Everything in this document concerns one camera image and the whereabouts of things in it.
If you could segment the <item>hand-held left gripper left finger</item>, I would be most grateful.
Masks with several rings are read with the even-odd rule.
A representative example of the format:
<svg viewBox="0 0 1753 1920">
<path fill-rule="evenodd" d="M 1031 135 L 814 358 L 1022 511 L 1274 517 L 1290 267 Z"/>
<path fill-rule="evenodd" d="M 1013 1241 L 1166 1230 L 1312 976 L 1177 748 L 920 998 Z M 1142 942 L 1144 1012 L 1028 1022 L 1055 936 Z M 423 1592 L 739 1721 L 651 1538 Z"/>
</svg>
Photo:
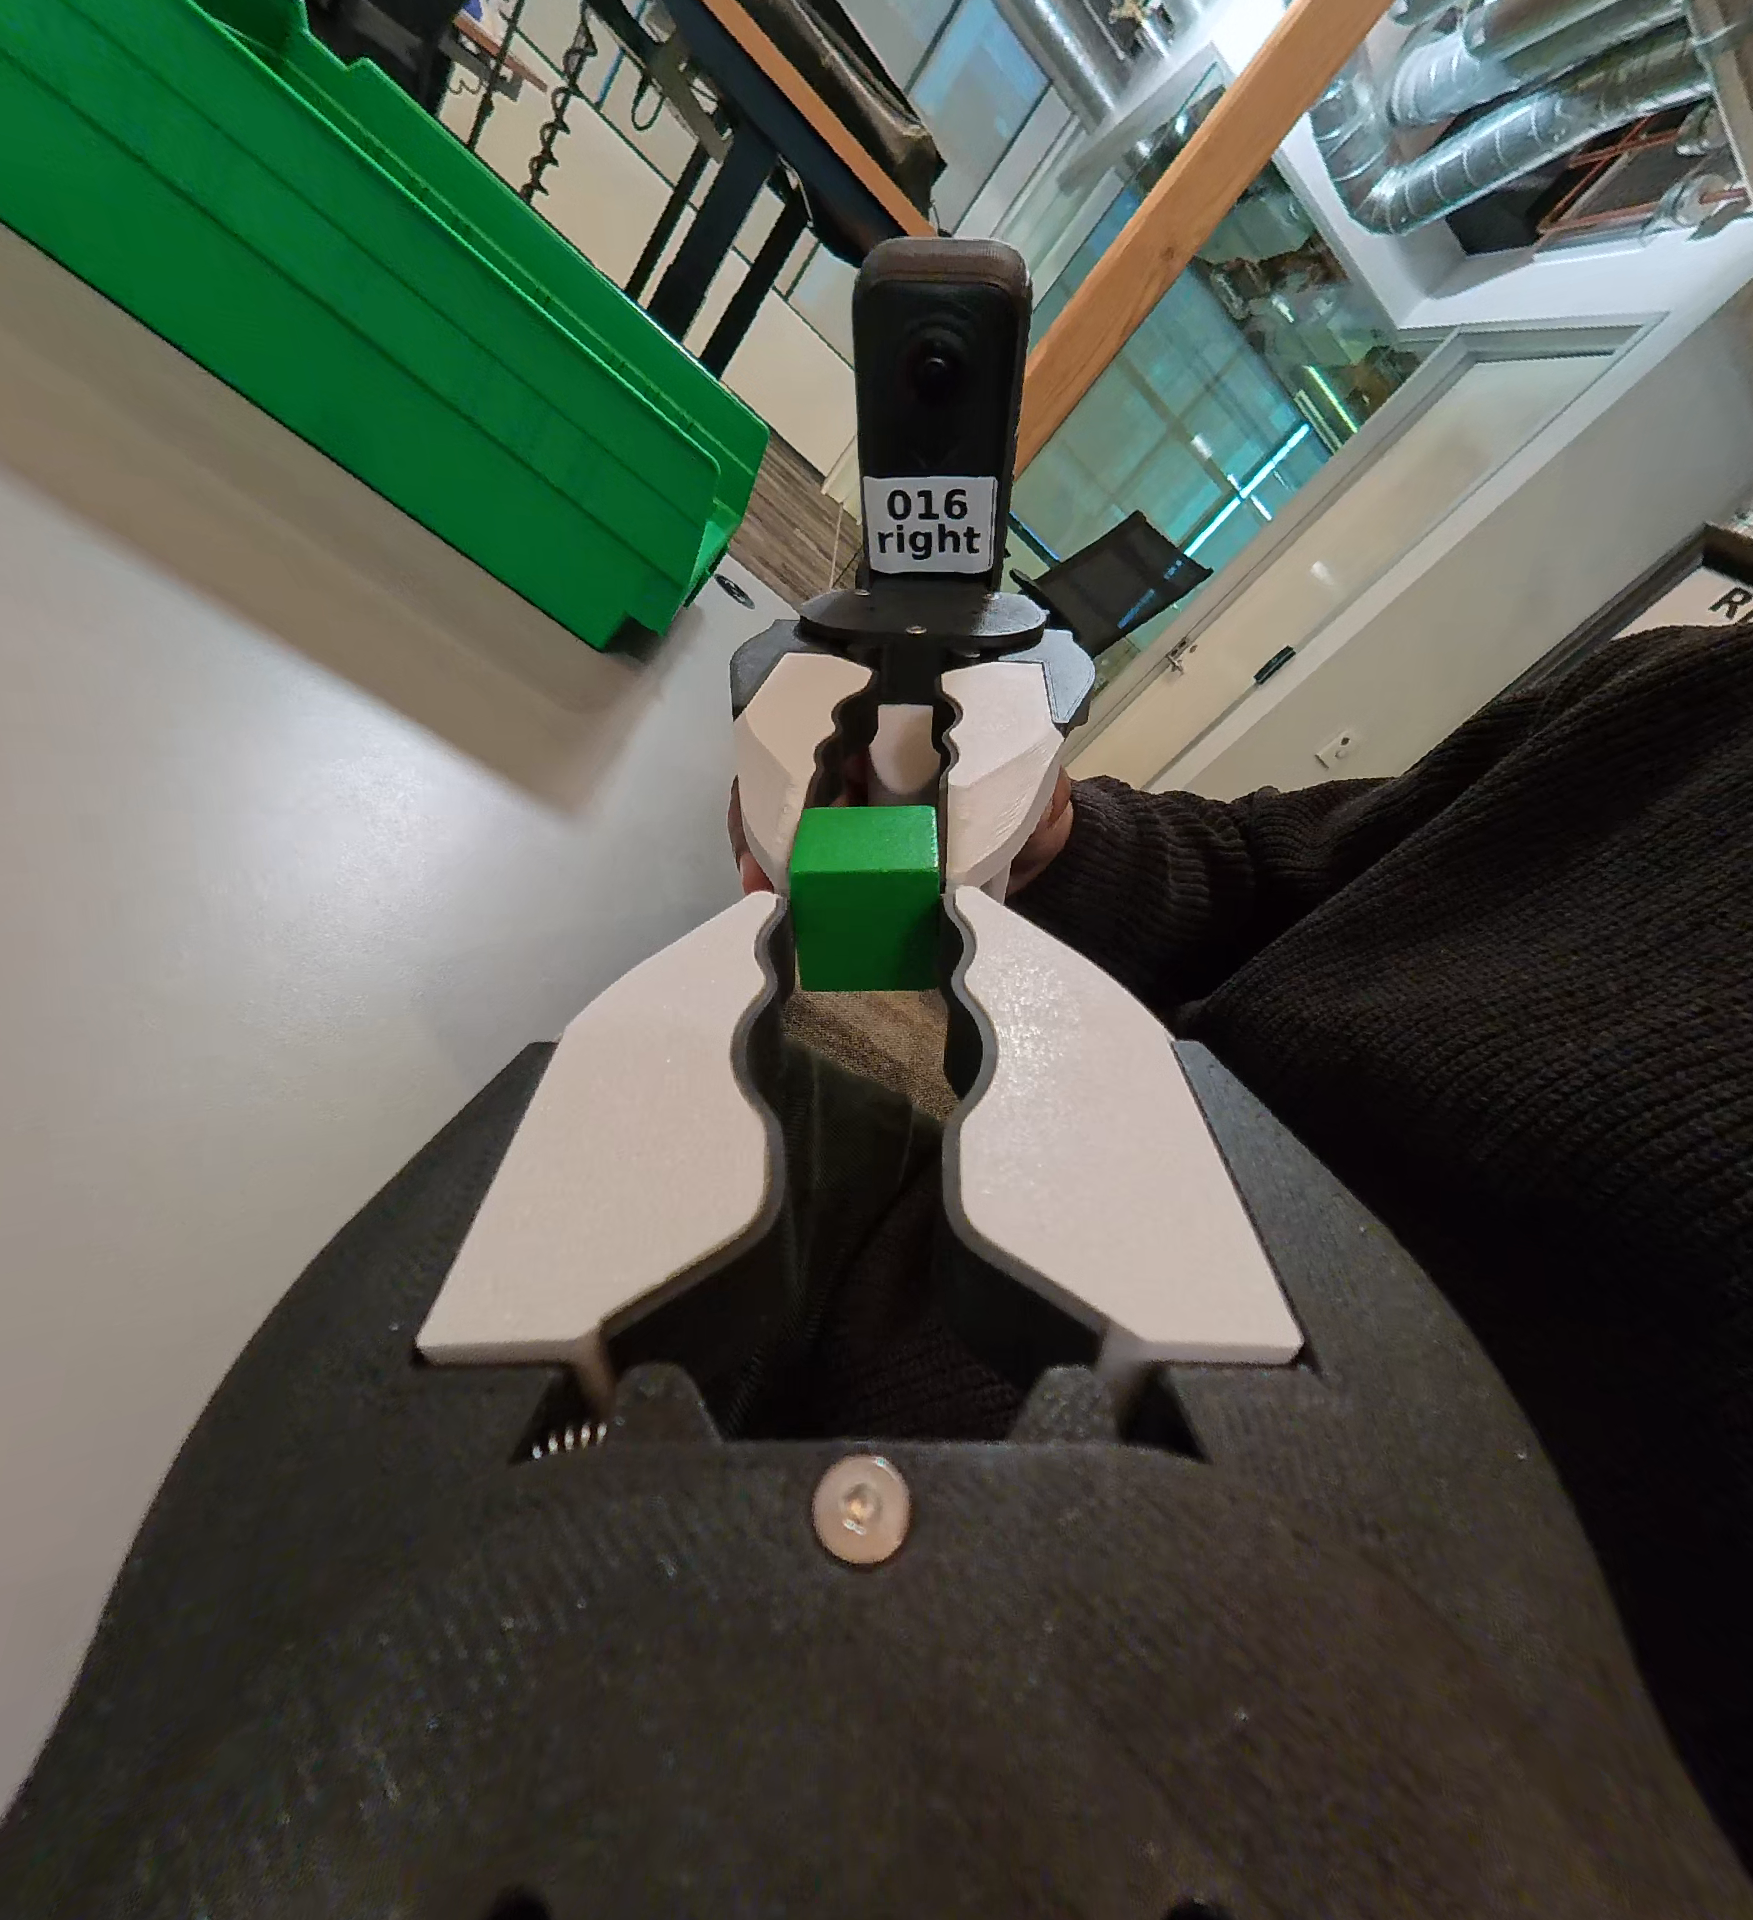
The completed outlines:
<svg viewBox="0 0 1753 1920">
<path fill-rule="evenodd" d="M 563 1363 L 596 1411 L 612 1339 L 751 1249 L 782 1143 L 745 1042 L 771 1009 L 783 904 L 750 894 L 563 1029 L 416 1333 L 432 1363 Z"/>
</svg>

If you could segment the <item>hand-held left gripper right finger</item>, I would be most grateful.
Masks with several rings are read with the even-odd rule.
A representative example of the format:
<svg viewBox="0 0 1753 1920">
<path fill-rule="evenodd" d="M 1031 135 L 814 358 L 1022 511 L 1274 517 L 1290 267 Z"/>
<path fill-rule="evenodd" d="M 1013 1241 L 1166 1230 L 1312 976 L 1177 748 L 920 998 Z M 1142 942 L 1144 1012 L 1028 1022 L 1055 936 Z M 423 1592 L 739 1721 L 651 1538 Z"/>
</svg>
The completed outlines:
<svg viewBox="0 0 1753 1920">
<path fill-rule="evenodd" d="M 988 891 L 945 914 L 962 1339 L 1022 1385 L 1089 1366 L 1120 1408 L 1168 1363 L 1295 1363 L 1306 1333 L 1168 1029 Z"/>
</svg>

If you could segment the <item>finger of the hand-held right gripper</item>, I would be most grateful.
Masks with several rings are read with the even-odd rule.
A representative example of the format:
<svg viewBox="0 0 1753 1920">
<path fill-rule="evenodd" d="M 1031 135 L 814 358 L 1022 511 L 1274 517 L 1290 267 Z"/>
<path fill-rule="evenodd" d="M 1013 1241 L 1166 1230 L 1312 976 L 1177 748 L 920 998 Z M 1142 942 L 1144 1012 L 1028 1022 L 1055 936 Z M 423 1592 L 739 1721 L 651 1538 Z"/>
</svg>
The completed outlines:
<svg viewBox="0 0 1753 1920">
<path fill-rule="evenodd" d="M 1055 794 L 1066 734 L 1040 664 L 972 664 L 940 675 L 953 704 L 942 774 L 942 876 L 1002 886 Z"/>
<path fill-rule="evenodd" d="M 798 821 L 841 707 L 869 692 L 856 659 L 778 659 L 738 715 L 738 808 L 745 846 L 771 888 L 788 888 Z"/>
</svg>

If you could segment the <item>small green cube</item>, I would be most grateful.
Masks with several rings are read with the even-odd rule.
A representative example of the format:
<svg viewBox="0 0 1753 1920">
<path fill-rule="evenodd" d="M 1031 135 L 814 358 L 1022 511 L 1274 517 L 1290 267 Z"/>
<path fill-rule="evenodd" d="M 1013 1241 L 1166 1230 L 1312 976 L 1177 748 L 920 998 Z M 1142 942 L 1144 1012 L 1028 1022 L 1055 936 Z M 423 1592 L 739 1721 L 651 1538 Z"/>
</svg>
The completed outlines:
<svg viewBox="0 0 1753 1920">
<path fill-rule="evenodd" d="M 940 831 L 931 802 L 807 808 L 788 899 L 803 991 L 940 985 Z"/>
</svg>

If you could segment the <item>green plastic bin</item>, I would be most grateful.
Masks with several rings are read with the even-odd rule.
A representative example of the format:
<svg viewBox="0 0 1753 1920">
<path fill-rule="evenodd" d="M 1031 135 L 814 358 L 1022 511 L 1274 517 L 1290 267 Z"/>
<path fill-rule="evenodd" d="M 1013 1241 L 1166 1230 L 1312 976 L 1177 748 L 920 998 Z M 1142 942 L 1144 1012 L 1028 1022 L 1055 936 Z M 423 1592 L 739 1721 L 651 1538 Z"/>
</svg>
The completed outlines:
<svg viewBox="0 0 1753 1920">
<path fill-rule="evenodd" d="M 305 4 L 3 2 L 0 222 L 576 638 L 666 633 L 770 426 Z"/>
</svg>

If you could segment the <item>person's right forearm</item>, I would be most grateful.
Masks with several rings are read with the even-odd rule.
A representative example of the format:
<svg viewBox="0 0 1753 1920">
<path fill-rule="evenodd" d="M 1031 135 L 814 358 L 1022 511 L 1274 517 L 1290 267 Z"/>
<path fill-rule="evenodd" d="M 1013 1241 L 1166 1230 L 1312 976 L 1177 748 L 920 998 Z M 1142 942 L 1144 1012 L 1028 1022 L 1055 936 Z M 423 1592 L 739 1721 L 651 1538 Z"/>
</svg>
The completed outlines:
<svg viewBox="0 0 1753 1920">
<path fill-rule="evenodd" d="M 1177 1036 L 1231 973 L 1449 800 L 1421 774 L 1236 800 L 1073 783 L 1062 854 L 1009 904 Z"/>
</svg>

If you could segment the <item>black standing desk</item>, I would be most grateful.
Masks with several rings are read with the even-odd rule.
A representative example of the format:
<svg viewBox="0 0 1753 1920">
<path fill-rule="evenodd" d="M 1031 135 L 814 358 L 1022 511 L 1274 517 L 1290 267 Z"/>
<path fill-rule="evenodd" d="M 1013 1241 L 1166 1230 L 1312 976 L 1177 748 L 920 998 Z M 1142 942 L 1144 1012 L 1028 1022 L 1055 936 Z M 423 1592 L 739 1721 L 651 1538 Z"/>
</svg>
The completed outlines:
<svg viewBox="0 0 1753 1920">
<path fill-rule="evenodd" d="M 849 265 L 895 251 L 918 273 L 961 251 L 747 4 L 660 4 L 665 37 L 627 4 L 579 10 L 579 38 L 589 42 L 591 22 L 605 24 L 694 135 L 691 159 L 624 283 L 629 300 L 688 344 L 756 200 L 770 194 L 778 202 L 698 354 L 712 376 L 727 373 L 803 234 L 841 238 Z"/>
</svg>

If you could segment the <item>person's right hand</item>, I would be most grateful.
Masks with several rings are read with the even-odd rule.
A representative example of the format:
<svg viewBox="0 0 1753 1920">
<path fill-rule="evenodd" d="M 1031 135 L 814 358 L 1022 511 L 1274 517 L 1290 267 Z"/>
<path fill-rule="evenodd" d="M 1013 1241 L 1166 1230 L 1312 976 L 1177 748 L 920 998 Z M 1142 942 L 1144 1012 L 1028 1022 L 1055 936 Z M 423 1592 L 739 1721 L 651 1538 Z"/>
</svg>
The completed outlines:
<svg viewBox="0 0 1753 1920">
<path fill-rule="evenodd" d="M 1034 831 L 1017 849 L 1006 878 L 1005 899 L 1028 888 L 1066 849 L 1076 828 L 1076 783 L 1067 772 L 1055 774 L 1055 785 Z"/>
</svg>

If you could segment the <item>black office chair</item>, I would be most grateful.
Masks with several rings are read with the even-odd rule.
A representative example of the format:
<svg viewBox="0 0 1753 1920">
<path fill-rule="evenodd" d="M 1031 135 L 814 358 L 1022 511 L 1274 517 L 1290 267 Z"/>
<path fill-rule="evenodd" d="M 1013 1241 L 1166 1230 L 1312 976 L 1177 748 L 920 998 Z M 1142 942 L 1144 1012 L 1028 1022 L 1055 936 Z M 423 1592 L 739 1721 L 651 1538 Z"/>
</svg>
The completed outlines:
<svg viewBox="0 0 1753 1920">
<path fill-rule="evenodd" d="M 1160 533 L 1144 511 L 1131 511 L 1035 578 L 1012 567 L 1018 592 L 1048 613 L 1050 627 L 1076 636 L 1089 659 L 1102 659 L 1212 576 L 1212 567 Z"/>
</svg>

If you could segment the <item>wooden beam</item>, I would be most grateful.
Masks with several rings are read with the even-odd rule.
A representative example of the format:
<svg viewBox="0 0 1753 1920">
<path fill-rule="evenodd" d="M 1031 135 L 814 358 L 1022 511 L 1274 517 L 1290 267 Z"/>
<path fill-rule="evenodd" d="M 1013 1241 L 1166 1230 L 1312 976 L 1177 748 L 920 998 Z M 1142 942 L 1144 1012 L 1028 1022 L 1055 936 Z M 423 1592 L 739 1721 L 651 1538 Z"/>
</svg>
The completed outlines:
<svg viewBox="0 0 1753 1920">
<path fill-rule="evenodd" d="M 1034 344 L 1013 473 L 1087 397 L 1295 123 L 1367 44 L 1384 2 L 1295 2 Z"/>
</svg>

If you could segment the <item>white metal cabinet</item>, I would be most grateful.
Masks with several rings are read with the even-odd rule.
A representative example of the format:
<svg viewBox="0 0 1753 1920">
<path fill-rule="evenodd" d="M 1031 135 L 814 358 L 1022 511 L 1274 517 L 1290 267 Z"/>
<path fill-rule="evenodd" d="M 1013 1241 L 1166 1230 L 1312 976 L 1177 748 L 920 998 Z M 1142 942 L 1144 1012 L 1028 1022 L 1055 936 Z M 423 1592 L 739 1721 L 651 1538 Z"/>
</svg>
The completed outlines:
<svg viewBox="0 0 1753 1920">
<path fill-rule="evenodd" d="M 1070 769 L 1397 774 L 1753 489 L 1753 283 L 1453 332 L 1108 690 Z"/>
</svg>

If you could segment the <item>cluster of silver ducts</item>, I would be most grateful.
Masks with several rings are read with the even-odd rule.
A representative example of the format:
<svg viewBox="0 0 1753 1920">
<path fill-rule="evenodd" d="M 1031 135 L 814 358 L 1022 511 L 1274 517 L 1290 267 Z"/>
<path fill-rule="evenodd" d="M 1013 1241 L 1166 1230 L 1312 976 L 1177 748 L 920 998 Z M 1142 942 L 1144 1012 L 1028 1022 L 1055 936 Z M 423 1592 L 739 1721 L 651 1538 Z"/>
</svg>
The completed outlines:
<svg viewBox="0 0 1753 1920">
<path fill-rule="evenodd" d="M 1472 255 L 1753 219 L 1753 2 L 1392 4 L 1306 124 L 1370 234 Z"/>
</svg>

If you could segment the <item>black framed sign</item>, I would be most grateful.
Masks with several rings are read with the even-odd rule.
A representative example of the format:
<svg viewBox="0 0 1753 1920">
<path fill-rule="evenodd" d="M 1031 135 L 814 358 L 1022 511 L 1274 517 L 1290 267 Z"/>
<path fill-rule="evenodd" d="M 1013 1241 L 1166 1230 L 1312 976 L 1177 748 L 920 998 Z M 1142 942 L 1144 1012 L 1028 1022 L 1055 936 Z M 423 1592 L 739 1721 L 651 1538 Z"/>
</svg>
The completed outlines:
<svg viewBox="0 0 1753 1920">
<path fill-rule="evenodd" d="M 1700 529 L 1537 657 L 1508 687 L 1547 684 L 1616 636 L 1660 627 L 1753 627 L 1753 538 L 1723 527 Z"/>
</svg>

